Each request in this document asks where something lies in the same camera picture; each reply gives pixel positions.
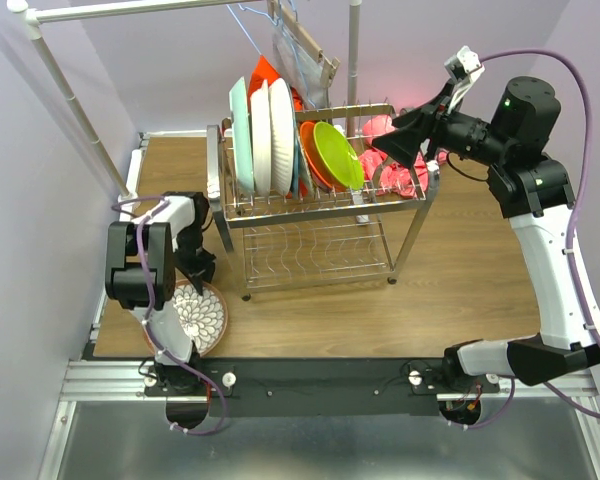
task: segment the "green plate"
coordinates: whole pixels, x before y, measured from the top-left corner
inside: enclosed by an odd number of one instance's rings
[[[313,140],[331,176],[343,187],[360,190],[364,185],[364,172],[358,155],[347,139],[326,122],[316,123]]]

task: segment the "wooden tabletop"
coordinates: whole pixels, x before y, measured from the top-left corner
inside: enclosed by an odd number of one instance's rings
[[[206,190],[204,138],[153,138],[139,194]],[[466,172],[485,176],[473,162]],[[151,205],[143,205],[144,211]],[[397,249],[413,213],[383,215]],[[440,193],[398,283],[362,282],[263,292],[243,302],[215,227],[204,246],[218,256],[214,285],[228,328],[212,356],[440,356],[445,347],[530,335],[538,309],[515,235],[485,183],[442,167]],[[139,357],[149,350],[138,322],[108,301],[96,356]]]

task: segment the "white wall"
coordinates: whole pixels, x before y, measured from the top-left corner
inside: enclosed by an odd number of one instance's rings
[[[70,0],[73,5],[98,0]],[[331,99],[346,98],[347,0],[296,0],[301,22],[329,56],[342,61]],[[420,104],[447,79],[444,61],[462,45],[486,54],[542,46],[568,0],[366,0],[362,4],[359,98],[400,108]],[[249,3],[265,9],[265,2]],[[272,58],[269,21],[234,10]],[[136,127],[141,131],[203,129],[229,112],[228,91],[249,77],[258,55],[226,7],[205,7],[85,22]],[[490,70],[466,102],[490,118],[506,81],[533,59]]]
[[[578,233],[587,270],[600,305],[600,0],[571,0],[547,47],[568,56],[582,72],[593,108],[592,171]],[[532,73],[549,81],[562,103],[562,113],[547,151],[569,169],[574,184],[580,179],[584,116],[575,82],[560,64],[538,59]],[[600,367],[594,369],[600,390]]]
[[[67,361],[86,341],[116,192],[5,5],[0,1],[0,479],[11,480],[36,476]],[[80,23],[44,30],[126,172],[137,135]]]

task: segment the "orange plate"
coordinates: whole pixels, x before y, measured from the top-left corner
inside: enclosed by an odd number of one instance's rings
[[[345,189],[336,182],[316,149],[315,141],[313,140],[313,128],[316,126],[314,122],[303,122],[300,125],[300,141],[307,154],[309,168],[314,176],[314,180],[323,190],[331,191],[335,187],[337,192],[344,192]]]

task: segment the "wire rack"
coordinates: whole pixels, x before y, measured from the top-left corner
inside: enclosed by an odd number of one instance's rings
[[[357,153],[366,148],[368,137],[362,125],[376,115],[393,115],[390,105],[357,105],[296,113],[296,121],[328,121],[355,125],[348,138]],[[428,188],[423,189],[411,171],[408,197],[380,186],[383,168],[359,191],[323,191],[296,199],[278,194],[261,197],[244,194],[233,170],[233,147],[224,133],[231,127],[225,119],[207,130],[208,195],[214,221],[220,233],[236,283],[243,298],[256,290],[386,278],[395,283],[415,243],[420,227],[437,194],[439,169],[427,164]],[[392,258],[382,215],[416,210],[402,247]],[[241,252],[236,245],[241,244]]]

